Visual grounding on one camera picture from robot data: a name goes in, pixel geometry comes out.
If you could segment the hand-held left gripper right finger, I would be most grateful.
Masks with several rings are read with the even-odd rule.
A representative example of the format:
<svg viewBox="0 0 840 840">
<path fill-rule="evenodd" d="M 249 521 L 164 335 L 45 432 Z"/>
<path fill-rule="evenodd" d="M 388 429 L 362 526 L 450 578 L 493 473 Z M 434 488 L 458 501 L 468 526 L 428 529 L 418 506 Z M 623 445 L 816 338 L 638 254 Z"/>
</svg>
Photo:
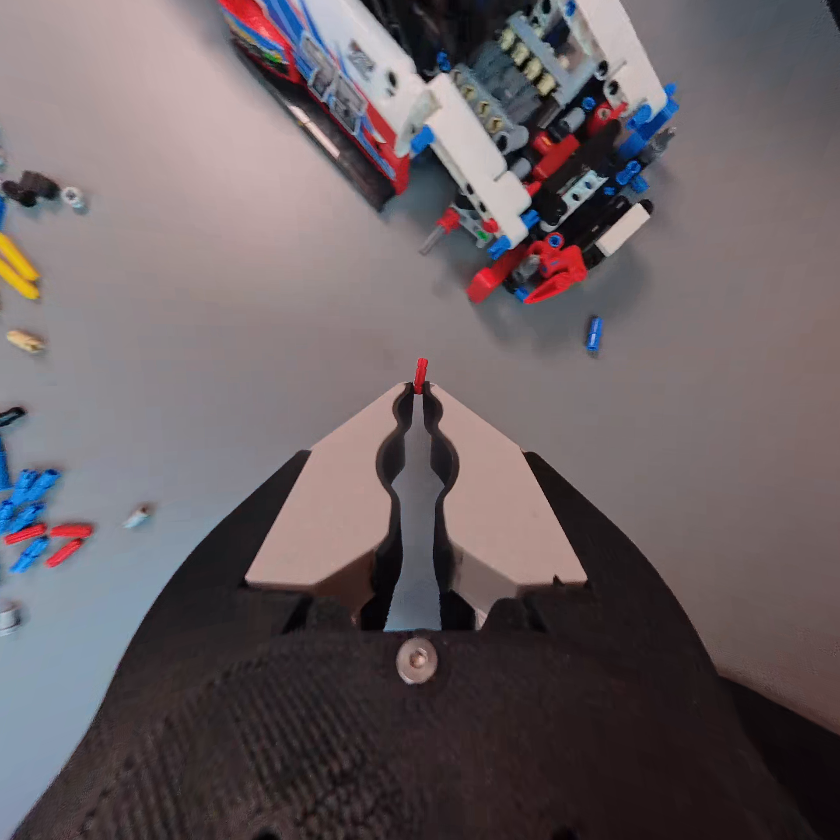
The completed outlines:
<svg viewBox="0 0 840 840">
<path fill-rule="evenodd" d="M 479 627 L 506 599 L 587 574 L 522 448 L 440 385 L 423 386 L 442 627 Z"/>
</svg>

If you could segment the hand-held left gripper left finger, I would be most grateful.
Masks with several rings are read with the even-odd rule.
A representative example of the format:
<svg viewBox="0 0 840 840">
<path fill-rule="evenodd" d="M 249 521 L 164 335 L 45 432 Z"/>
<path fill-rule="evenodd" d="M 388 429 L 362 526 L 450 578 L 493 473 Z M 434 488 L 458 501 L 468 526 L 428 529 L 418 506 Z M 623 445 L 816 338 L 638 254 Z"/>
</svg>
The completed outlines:
<svg viewBox="0 0 840 840">
<path fill-rule="evenodd" d="M 402 569 L 400 502 L 414 392 L 399 383 L 318 441 L 245 573 L 251 589 L 333 599 L 383 624 Z"/>
</svg>

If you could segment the toy brick car model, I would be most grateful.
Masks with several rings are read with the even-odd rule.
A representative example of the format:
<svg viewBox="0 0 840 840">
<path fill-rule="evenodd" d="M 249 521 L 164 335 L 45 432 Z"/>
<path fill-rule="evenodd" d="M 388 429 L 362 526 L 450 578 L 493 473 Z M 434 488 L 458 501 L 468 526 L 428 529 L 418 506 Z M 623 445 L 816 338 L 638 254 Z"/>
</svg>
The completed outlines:
<svg viewBox="0 0 840 840">
<path fill-rule="evenodd" d="M 675 136 L 665 85 L 617 1 L 222 1 L 230 42 L 377 210 L 431 151 L 463 229 L 527 305 L 585 280 L 650 220 L 644 171 Z"/>
</svg>

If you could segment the grey desk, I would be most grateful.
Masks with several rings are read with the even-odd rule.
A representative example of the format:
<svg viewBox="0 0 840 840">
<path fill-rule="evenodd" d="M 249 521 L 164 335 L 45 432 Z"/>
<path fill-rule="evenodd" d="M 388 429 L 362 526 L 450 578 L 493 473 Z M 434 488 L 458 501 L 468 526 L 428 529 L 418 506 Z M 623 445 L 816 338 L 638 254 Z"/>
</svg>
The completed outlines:
<svg viewBox="0 0 840 840">
<path fill-rule="evenodd" d="M 6 174 L 88 200 L 9 209 L 43 285 L 2 290 L 2 408 L 28 411 L 6 447 L 62 471 L 52 516 L 96 527 L 3 578 L 25 614 L 2 638 L 2 838 L 188 554 L 420 356 L 636 543 L 726 676 L 838 728 L 838 29 L 825 2 L 626 10 L 680 103 L 654 216 L 526 308 L 470 304 L 469 236 L 418 253 L 451 195 L 435 160 L 377 214 L 213 2 L 2 2 Z"/>
</svg>

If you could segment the pile of blue toy pins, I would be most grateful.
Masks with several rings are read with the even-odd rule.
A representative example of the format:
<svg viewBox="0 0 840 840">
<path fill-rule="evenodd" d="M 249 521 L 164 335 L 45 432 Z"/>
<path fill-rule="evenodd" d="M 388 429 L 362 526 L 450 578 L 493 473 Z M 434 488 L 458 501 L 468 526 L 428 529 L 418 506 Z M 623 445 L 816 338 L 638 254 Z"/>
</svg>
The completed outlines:
<svg viewBox="0 0 840 840">
<path fill-rule="evenodd" d="M 11 495 L 2 501 L 1 506 L 1 536 L 2 543 L 7 547 L 20 548 L 16 559 L 8 568 L 10 574 L 22 574 L 35 565 L 50 544 L 49 529 L 47 534 L 38 539 L 6 545 L 4 535 L 31 524 L 44 523 L 46 500 L 53 487 L 61 479 L 62 474 L 56 469 L 46 469 L 38 472 L 34 469 L 23 470 L 17 478 Z"/>
</svg>

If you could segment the yellow toy axle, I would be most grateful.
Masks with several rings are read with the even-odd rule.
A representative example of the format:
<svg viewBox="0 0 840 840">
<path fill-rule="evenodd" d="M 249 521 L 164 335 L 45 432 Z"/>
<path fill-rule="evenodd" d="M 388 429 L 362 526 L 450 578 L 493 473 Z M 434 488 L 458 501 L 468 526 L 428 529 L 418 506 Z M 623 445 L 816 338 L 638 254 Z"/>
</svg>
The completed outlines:
<svg viewBox="0 0 840 840">
<path fill-rule="evenodd" d="M 39 279 L 40 274 L 14 241 L 5 233 L 1 233 L 1 253 L 6 262 L 22 279 L 29 282 L 36 282 Z"/>
<path fill-rule="evenodd" d="M 28 300 L 40 299 L 40 292 L 35 280 L 19 275 L 4 259 L 1 259 L 1 279 Z"/>
</svg>

